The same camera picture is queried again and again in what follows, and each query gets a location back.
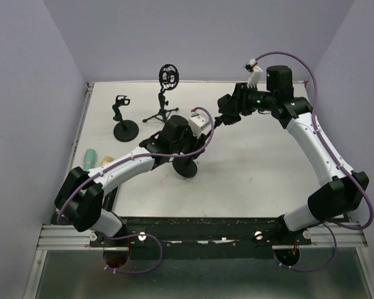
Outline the black round-base stand front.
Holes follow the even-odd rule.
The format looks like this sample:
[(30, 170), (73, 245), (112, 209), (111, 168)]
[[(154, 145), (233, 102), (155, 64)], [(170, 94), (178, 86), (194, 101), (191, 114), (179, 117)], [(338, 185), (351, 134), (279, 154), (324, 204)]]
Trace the black round-base stand front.
[(132, 120), (125, 120), (120, 111), (121, 106), (129, 104), (130, 99), (126, 95), (117, 95), (115, 103), (112, 105), (114, 112), (113, 120), (117, 122), (113, 128), (113, 135), (116, 140), (124, 143), (134, 140), (139, 134), (138, 125)]

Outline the teal green microphone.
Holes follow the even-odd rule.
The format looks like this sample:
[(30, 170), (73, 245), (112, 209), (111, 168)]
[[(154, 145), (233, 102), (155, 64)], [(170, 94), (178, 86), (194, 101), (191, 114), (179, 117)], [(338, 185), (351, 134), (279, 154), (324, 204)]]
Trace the teal green microphone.
[(84, 154), (84, 171), (88, 171), (94, 168), (97, 159), (96, 151), (92, 148), (88, 148)]

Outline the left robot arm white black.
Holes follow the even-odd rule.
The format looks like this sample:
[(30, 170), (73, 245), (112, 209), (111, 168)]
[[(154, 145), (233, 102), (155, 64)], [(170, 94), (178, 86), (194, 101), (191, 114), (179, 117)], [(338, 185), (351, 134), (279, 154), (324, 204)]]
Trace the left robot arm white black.
[(79, 232), (91, 229), (104, 234), (112, 246), (121, 245), (126, 237), (123, 223), (103, 208), (104, 197), (171, 158), (190, 158), (202, 152), (206, 143), (203, 131), (212, 124), (210, 117), (202, 113), (193, 113), (189, 119), (173, 115), (162, 130), (125, 156), (87, 171), (80, 167), (72, 169), (54, 201), (59, 210), (58, 220), (66, 219)]

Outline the silver grey mesh microphone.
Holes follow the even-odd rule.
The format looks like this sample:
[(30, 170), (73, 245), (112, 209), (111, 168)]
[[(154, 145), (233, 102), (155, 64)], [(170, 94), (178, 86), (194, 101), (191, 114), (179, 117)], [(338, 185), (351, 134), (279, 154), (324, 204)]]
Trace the silver grey mesh microphone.
[(112, 212), (115, 200), (117, 198), (118, 188), (113, 189), (103, 199), (102, 209), (108, 212)]

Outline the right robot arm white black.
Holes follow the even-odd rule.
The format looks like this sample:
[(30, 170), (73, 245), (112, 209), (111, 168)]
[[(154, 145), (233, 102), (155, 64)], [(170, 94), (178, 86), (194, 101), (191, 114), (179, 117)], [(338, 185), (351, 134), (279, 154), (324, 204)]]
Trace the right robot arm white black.
[(257, 88), (262, 70), (247, 65), (248, 82), (235, 85), (232, 94), (218, 100), (218, 112), (225, 125), (239, 122), (242, 116), (254, 112), (270, 112), (283, 129), (298, 142), (319, 180), (320, 187), (309, 196), (307, 203), (280, 217), (281, 225), (274, 229), (276, 240), (288, 244), (297, 237), (297, 230), (328, 221), (357, 209), (369, 178), (356, 172), (337, 153), (312, 113), (304, 97), (295, 97), (292, 70), (286, 65), (270, 66), (266, 70), (266, 90)]

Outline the black tripod stand shock mount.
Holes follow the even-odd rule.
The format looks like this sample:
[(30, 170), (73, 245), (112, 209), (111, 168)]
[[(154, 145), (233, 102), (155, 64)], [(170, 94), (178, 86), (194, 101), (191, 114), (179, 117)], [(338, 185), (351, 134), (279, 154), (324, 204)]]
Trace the black tripod stand shock mount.
[(158, 74), (158, 81), (161, 87), (158, 94), (160, 109), (158, 110), (157, 114), (143, 119), (142, 122), (144, 123), (152, 119), (156, 119), (165, 123), (172, 112), (177, 112), (179, 110), (178, 107), (170, 110), (166, 109), (166, 107), (168, 106), (168, 101), (165, 97), (166, 91), (174, 90), (179, 84), (180, 75), (176, 66), (173, 64), (163, 65)]

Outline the black round-base stand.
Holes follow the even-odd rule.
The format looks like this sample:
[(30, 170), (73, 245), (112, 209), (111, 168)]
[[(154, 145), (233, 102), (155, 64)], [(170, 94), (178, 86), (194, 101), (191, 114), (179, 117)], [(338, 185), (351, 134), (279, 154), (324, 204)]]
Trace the black round-base stand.
[[(209, 129), (209, 133), (208, 134), (205, 134), (208, 136), (210, 136), (211, 134), (211, 129)], [(183, 154), (187, 154), (186, 153), (186, 147), (187, 147), (187, 144), (188, 144), (188, 140), (193, 136), (192, 134), (192, 131), (189, 127), (189, 124), (188, 124), (188, 127), (187, 127), (187, 131), (183, 137), (183, 142), (182, 142), (182, 148), (181, 148), (181, 152)], [(194, 160), (197, 158), (198, 156), (196, 155), (192, 155), (192, 156), (189, 156), (187, 158), (174, 158), (172, 160), (172, 166), (174, 168), (174, 170), (179, 174), (181, 175), (182, 177), (184, 178), (193, 178), (197, 172), (198, 172), (198, 167), (196, 165), (196, 163), (194, 162)]]
[(114, 112), (113, 120), (117, 122), (113, 128), (113, 135), (116, 140), (124, 143), (134, 140), (139, 134), (138, 125), (132, 120), (125, 120), (120, 111), (121, 106), (129, 104), (130, 99), (126, 95), (117, 95), (115, 103), (112, 105)]

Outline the beige gold microphone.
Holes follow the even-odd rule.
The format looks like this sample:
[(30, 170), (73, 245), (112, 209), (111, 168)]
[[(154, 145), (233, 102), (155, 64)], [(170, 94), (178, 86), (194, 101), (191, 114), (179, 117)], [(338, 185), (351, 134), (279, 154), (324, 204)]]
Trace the beige gold microphone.
[(105, 166), (105, 165), (111, 163), (112, 161), (113, 161), (113, 158), (112, 158), (112, 157), (110, 157), (110, 156), (106, 156), (106, 157), (103, 158), (103, 160), (102, 160), (102, 162), (101, 162), (101, 165), (102, 165), (102, 166)]

